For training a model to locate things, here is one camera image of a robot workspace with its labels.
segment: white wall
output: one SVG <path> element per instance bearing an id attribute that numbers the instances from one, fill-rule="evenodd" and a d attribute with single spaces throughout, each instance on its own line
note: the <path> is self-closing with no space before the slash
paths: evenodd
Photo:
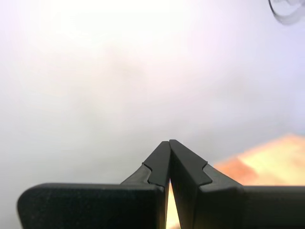
<path id="1" fill-rule="evenodd" d="M 0 228 L 25 189 L 119 183 L 162 140 L 214 163 L 305 133 L 305 24 L 266 0 L 12 0 L 0 26 Z"/>

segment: white background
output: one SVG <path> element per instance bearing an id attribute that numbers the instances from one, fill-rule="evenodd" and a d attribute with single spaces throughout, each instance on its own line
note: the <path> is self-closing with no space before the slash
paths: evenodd
<path id="1" fill-rule="evenodd" d="M 1 229 L 25 189 L 122 182 L 162 140 L 213 164 L 305 133 L 305 22 L 266 0 L 2 0 L 0 28 Z"/>

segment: black plastic jaw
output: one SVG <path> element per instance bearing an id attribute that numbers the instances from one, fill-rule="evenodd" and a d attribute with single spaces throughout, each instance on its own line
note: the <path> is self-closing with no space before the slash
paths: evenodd
<path id="1" fill-rule="evenodd" d="M 170 145 L 182 229 L 305 228 L 305 187 L 242 186 L 176 140 Z"/>
<path id="2" fill-rule="evenodd" d="M 162 142 L 120 185 L 42 184 L 17 208 L 24 229 L 165 229 L 170 168 Z"/>

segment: wooden table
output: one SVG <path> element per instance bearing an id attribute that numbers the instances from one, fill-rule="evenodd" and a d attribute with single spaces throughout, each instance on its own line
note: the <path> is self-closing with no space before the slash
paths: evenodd
<path id="1" fill-rule="evenodd" d="M 305 137 L 287 135 L 214 165 L 243 185 L 305 185 Z M 172 186 L 167 229 L 179 229 Z"/>

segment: wooden surface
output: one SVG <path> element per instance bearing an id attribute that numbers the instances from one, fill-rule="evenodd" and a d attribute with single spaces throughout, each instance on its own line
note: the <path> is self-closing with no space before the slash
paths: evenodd
<path id="1" fill-rule="evenodd" d="M 287 135 L 214 167 L 243 185 L 305 185 L 305 137 Z M 180 228 L 171 186 L 166 228 Z"/>

